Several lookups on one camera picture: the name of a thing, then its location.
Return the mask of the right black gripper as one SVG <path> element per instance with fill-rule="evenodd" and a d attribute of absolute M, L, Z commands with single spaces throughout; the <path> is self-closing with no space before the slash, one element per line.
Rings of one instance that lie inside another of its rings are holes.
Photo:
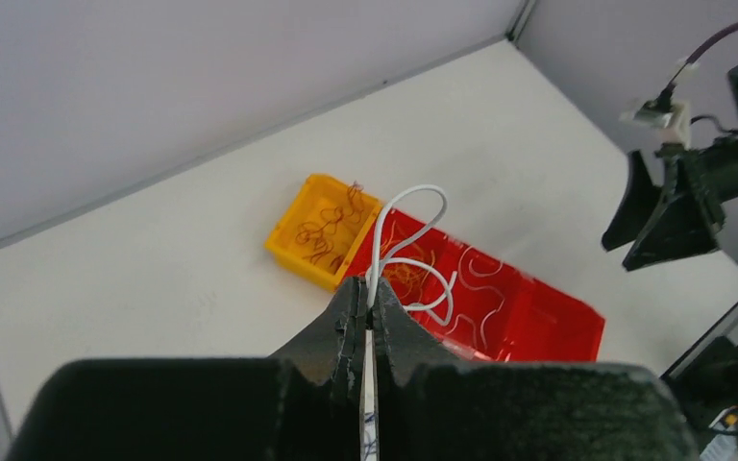
<path fill-rule="evenodd" d="M 629 272 L 717 251 L 723 204 L 738 198 L 738 136 L 704 149 L 664 144 L 661 158 L 657 186 L 641 152 L 629 153 L 627 188 L 601 239 L 608 252 L 630 245 L 622 261 Z"/>

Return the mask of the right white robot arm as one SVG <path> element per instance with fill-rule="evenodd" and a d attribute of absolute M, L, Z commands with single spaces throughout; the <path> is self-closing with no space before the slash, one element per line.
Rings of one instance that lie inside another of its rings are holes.
<path fill-rule="evenodd" d="M 738 110 L 738 65 L 727 77 Z M 738 198 L 738 130 L 708 147 L 692 148 L 684 139 L 690 109 L 685 103 L 674 107 L 675 126 L 665 129 L 654 153 L 662 182 L 652 181 L 640 151 L 630 152 L 627 188 L 602 236 L 608 252 L 629 247 L 622 261 L 627 271 L 718 251 L 726 221 L 723 205 Z"/>

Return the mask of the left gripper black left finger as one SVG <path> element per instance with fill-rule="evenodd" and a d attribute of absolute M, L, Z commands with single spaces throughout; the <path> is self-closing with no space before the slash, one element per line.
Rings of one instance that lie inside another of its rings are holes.
<path fill-rule="evenodd" d="M 35 397 L 11 460 L 358 460 L 366 284 L 265 357 L 81 359 Z"/>

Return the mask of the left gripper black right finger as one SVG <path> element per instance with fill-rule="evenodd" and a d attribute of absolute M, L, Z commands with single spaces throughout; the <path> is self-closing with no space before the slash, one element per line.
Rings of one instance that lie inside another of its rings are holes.
<path fill-rule="evenodd" d="M 386 281 L 371 308 L 382 460 L 695 460 L 671 391 L 651 371 L 600 362 L 460 358 L 403 310 Z"/>

